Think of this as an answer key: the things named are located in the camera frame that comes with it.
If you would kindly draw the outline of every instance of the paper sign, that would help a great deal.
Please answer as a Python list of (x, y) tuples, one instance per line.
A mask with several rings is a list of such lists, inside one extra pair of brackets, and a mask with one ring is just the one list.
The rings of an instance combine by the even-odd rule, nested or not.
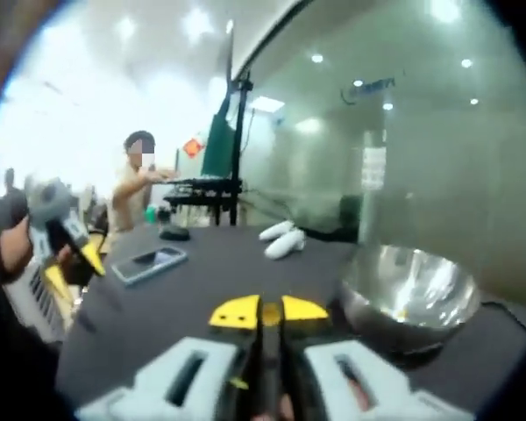
[(204, 146), (199, 143), (195, 138), (188, 141), (183, 145), (183, 151), (188, 155), (189, 158), (195, 158), (199, 152), (204, 149)]
[(364, 190), (384, 187), (386, 174), (386, 148), (365, 147), (363, 151), (361, 184)]

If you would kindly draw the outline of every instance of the black mouse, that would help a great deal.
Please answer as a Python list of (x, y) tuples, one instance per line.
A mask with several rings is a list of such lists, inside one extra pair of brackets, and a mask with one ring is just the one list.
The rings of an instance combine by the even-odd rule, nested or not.
[(187, 241), (191, 235), (187, 228), (167, 224), (160, 228), (160, 238), (168, 241)]

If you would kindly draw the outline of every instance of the green panel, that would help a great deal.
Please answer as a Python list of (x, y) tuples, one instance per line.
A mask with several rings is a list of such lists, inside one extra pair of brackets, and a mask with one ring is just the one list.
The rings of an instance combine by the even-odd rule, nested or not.
[(231, 173), (234, 130), (226, 121), (227, 107), (212, 118), (207, 146), (204, 152), (202, 175), (227, 178)]

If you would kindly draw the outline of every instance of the black stand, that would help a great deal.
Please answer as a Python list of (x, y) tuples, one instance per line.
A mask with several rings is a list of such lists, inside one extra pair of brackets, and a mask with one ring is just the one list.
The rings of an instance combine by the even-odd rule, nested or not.
[(239, 161), (241, 159), (247, 95), (253, 89), (249, 73), (243, 79), (236, 81), (234, 88), (236, 92), (239, 92), (239, 104), (232, 146), (231, 177), (222, 180), (190, 179), (170, 182), (169, 185), (178, 187), (181, 193), (164, 197), (164, 200), (169, 202), (173, 210), (181, 206), (206, 206), (212, 209), (216, 225), (220, 225), (222, 209), (229, 210), (230, 225), (236, 226), (238, 224), (238, 196), (242, 192), (243, 185), (239, 178)]

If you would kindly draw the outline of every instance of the smartphone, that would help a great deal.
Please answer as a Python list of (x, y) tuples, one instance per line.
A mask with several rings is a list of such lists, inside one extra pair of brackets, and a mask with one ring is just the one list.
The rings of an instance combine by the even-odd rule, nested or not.
[(122, 282), (132, 285), (173, 268), (186, 259), (187, 253), (179, 248), (163, 246), (152, 252), (115, 262), (111, 267)]

